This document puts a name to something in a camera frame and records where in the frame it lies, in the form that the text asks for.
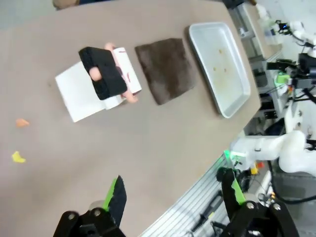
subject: brown tabletop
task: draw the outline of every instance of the brown tabletop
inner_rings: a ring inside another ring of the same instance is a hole
[[[134,47],[185,39],[197,22],[231,28],[251,85],[251,97],[231,118],[218,114],[187,41],[194,89],[155,104]],[[79,61],[84,46],[112,41],[126,48],[142,85],[139,102],[73,123],[55,76]],[[0,155],[3,236],[52,236],[61,214],[104,199],[114,177],[125,182],[121,228],[136,236],[163,214],[221,155],[259,109],[250,65],[219,2],[118,0],[58,11],[0,32]],[[17,128],[24,118],[30,126]],[[27,161],[14,163],[19,151]]]

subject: orange object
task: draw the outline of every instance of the orange object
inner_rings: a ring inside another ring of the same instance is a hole
[[[258,169],[261,169],[261,168],[265,167],[265,164],[263,162],[259,162],[259,163],[257,163],[257,167],[258,167]]]
[[[18,119],[15,121],[15,123],[16,123],[16,126],[17,126],[17,127],[25,127],[25,126],[30,125],[30,123],[27,122],[27,121],[26,121],[25,119],[23,119],[23,118],[18,118]]]

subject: hand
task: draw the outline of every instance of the hand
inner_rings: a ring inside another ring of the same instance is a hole
[[[115,45],[113,43],[106,43],[104,46],[104,49],[111,51],[112,56],[113,56],[114,61],[115,61],[115,64],[118,66],[117,60],[113,54],[113,50],[115,49]],[[98,80],[102,79],[101,73],[97,67],[91,68],[89,70],[89,75],[92,78],[92,80],[94,80],[94,81],[98,81]],[[124,92],[121,96],[125,97],[129,103],[136,103],[138,101],[137,97],[132,94],[132,92],[128,88],[128,84],[126,84],[126,86],[127,86],[127,91]]]

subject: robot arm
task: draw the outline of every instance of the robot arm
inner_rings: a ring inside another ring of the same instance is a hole
[[[256,160],[279,158],[279,166],[284,172],[306,172],[316,177],[316,151],[306,150],[305,145],[304,133],[292,131],[279,137],[240,138],[232,145],[231,151],[238,154],[236,169],[247,170]]]

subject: green strip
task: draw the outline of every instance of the green strip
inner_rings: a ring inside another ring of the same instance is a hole
[[[115,187],[116,182],[117,182],[117,178],[113,180],[111,187],[110,187],[110,190],[108,191],[108,194],[107,194],[105,201],[103,203],[103,209],[106,211],[109,211],[109,203],[110,203],[111,199],[113,198],[114,187]]]
[[[236,201],[238,202],[239,205],[242,205],[246,201],[246,199],[236,179],[232,183],[232,188],[235,190]]]

